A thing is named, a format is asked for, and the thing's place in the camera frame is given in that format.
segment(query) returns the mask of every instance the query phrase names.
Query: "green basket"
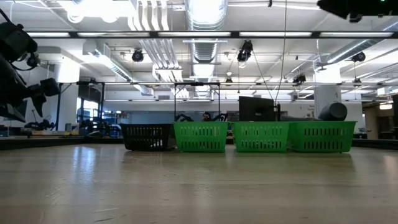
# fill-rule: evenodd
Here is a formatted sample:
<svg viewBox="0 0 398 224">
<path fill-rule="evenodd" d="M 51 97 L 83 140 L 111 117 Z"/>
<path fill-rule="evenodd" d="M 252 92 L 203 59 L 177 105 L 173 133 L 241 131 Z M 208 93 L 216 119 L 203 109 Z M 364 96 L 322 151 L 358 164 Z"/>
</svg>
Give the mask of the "green basket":
<svg viewBox="0 0 398 224">
<path fill-rule="evenodd" d="M 286 152 L 289 122 L 233 123 L 238 152 Z"/>
<path fill-rule="evenodd" d="M 177 147 L 182 152 L 225 152 L 227 122 L 174 123 Z"/>
<path fill-rule="evenodd" d="M 356 121 L 291 122 L 289 141 L 298 152 L 349 152 Z"/>
</svg>

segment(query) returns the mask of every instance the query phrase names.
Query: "white column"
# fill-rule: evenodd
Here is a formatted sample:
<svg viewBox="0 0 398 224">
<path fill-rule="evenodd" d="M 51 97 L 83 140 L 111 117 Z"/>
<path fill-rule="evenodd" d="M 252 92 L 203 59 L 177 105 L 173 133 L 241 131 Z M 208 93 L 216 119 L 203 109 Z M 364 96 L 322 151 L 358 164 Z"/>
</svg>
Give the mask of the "white column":
<svg viewBox="0 0 398 224">
<path fill-rule="evenodd" d="M 340 67 L 329 65 L 326 70 L 316 71 L 314 81 L 317 83 L 341 83 Z M 315 114 L 319 116 L 321 110 L 331 103 L 341 103 L 341 88 L 335 86 L 317 86 L 314 89 Z"/>
<path fill-rule="evenodd" d="M 63 59 L 61 64 L 56 64 L 54 68 L 55 79 L 57 82 L 77 82 L 80 76 L 80 66 L 78 63 L 70 60 L 69 58 Z M 62 86 L 61 104 L 60 104 L 60 116 L 58 122 L 58 130 L 64 131 L 65 124 L 76 123 L 76 111 L 77 111 L 77 98 L 78 98 L 77 85 L 68 86 L 64 84 Z M 52 116 L 57 117 L 57 103 L 52 103 Z"/>
</svg>

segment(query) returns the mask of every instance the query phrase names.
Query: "wooden table surface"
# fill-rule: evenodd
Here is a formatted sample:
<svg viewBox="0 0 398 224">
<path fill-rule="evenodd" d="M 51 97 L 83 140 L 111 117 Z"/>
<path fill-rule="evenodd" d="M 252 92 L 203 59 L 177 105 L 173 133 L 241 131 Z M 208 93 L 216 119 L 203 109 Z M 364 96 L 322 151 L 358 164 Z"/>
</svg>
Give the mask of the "wooden table surface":
<svg viewBox="0 0 398 224">
<path fill-rule="evenodd" d="M 0 223 L 397 223 L 398 151 L 0 151 Z"/>
</svg>

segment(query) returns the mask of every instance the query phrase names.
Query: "black basket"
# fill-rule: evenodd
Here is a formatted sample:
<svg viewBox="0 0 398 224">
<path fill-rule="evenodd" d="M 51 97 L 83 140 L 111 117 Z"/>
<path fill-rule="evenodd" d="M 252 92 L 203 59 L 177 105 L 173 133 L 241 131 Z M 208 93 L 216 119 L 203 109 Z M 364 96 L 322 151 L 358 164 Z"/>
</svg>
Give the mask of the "black basket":
<svg viewBox="0 0 398 224">
<path fill-rule="evenodd" d="M 124 146 L 128 150 L 166 151 L 175 147 L 172 124 L 121 124 Z"/>
</svg>

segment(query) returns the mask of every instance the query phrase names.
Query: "plastic basket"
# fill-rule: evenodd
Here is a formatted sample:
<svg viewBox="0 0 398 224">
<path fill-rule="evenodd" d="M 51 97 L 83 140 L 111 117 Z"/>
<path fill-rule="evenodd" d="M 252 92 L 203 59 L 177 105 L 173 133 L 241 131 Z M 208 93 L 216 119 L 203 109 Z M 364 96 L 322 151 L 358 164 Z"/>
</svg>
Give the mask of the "plastic basket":
<svg viewBox="0 0 398 224">
<path fill-rule="evenodd" d="M 182 152 L 225 152 L 227 122 L 174 123 L 177 147 Z"/>
<path fill-rule="evenodd" d="M 355 121 L 291 122 L 289 141 L 298 152 L 349 152 Z"/>
<path fill-rule="evenodd" d="M 289 122 L 235 122 L 238 152 L 286 152 Z"/>
<path fill-rule="evenodd" d="M 124 146 L 128 150 L 166 151 L 173 148 L 172 124 L 121 124 Z"/>
</svg>

